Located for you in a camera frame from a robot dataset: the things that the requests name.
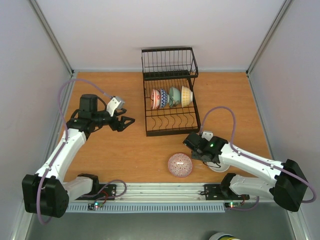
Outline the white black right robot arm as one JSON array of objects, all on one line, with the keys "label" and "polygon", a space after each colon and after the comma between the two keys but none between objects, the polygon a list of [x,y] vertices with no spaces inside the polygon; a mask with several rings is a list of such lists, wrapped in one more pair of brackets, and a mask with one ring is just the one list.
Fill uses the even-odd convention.
[{"label": "white black right robot arm", "polygon": [[190,133],[183,144],[191,150],[193,159],[221,167],[233,166],[250,173],[252,177],[227,174],[220,184],[225,198],[235,195],[253,195],[272,199],[280,207],[297,212],[307,191],[307,179],[299,164],[267,159],[241,148],[209,132]]}]

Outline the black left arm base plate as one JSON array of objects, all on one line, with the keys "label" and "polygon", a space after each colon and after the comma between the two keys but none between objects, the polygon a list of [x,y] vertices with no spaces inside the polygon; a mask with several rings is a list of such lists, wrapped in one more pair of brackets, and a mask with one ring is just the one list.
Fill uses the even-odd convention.
[{"label": "black left arm base plate", "polygon": [[98,194],[94,196],[81,196],[76,199],[76,201],[100,201],[100,200],[114,200],[115,195],[117,193],[117,185],[116,184],[108,184],[106,187],[103,188]]}]

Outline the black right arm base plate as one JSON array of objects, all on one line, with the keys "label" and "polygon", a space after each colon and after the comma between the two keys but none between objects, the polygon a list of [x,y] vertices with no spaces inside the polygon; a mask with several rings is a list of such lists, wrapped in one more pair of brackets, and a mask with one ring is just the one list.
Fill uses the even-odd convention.
[{"label": "black right arm base plate", "polygon": [[204,184],[203,191],[200,192],[201,196],[204,196],[207,201],[231,201],[231,200],[249,200],[250,196],[245,195],[238,195],[232,192],[231,190],[222,191],[219,184]]}]

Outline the red floral pattern bowl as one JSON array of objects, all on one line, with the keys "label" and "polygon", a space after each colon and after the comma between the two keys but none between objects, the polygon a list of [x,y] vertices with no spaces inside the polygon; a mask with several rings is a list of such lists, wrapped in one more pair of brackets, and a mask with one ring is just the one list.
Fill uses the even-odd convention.
[{"label": "red floral pattern bowl", "polygon": [[160,106],[161,94],[158,90],[153,89],[150,96],[151,104],[150,107],[152,110],[156,110]]}]

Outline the pink circle pattern bowl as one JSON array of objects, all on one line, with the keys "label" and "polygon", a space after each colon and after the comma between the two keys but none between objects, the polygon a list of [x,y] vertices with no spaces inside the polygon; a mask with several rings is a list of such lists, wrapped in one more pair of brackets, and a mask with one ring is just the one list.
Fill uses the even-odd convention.
[{"label": "pink circle pattern bowl", "polygon": [[184,153],[176,153],[168,160],[169,172],[178,178],[185,178],[189,176],[193,170],[193,163],[191,158]]}]

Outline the white ceramic bowl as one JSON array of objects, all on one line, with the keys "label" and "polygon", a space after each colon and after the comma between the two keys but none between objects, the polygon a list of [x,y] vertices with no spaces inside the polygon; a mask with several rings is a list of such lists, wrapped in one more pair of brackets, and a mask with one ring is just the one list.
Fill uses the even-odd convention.
[{"label": "white ceramic bowl", "polygon": [[226,172],[230,166],[227,164],[208,164],[207,165],[212,171],[217,173],[223,173]]}]

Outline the black wire dish rack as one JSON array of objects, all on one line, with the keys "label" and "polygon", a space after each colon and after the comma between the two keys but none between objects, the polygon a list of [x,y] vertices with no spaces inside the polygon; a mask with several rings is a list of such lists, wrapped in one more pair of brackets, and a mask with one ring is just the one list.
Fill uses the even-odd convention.
[{"label": "black wire dish rack", "polygon": [[145,132],[148,137],[189,134],[200,130],[198,106],[192,99],[187,106],[156,107],[153,90],[194,89],[199,75],[192,47],[149,48],[141,51]]}]

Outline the sun pattern ceramic bowl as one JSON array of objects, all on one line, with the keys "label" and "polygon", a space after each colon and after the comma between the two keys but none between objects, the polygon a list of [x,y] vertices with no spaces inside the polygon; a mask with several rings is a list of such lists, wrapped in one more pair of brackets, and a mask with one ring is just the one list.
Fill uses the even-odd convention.
[{"label": "sun pattern ceramic bowl", "polygon": [[185,86],[181,87],[181,106],[187,107],[193,101],[193,92]]}]

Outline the mint green ceramic bowl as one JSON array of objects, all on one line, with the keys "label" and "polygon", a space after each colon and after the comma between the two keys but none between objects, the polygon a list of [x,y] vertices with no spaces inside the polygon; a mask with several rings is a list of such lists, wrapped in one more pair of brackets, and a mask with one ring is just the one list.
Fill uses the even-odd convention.
[{"label": "mint green ceramic bowl", "polygon": [[181,102],[181,92],[175,88],[175,87],[170,87],[169,89],[169,107],[174,108],[177,105],[179,105]]}]

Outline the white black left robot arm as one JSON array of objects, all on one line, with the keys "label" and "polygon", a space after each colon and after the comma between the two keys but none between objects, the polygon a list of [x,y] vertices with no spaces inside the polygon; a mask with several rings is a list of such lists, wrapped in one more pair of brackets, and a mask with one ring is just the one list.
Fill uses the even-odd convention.
[{"label": "white black left robot arm", "polygon": [[98,110],[102,99],[95,94],[83,94],[60,142],[35,174],[27,174],[22,180],[25,211],[40,216],[60,218],[69,202],[79,198],[96,199],[103,191],[96,175],[79,174],[70,182],[63,182],[66,172],[80,148],[90,135],[104,126],[122,132],[135,119],[124,116],[125,101],[113,96],[104,109]]}]

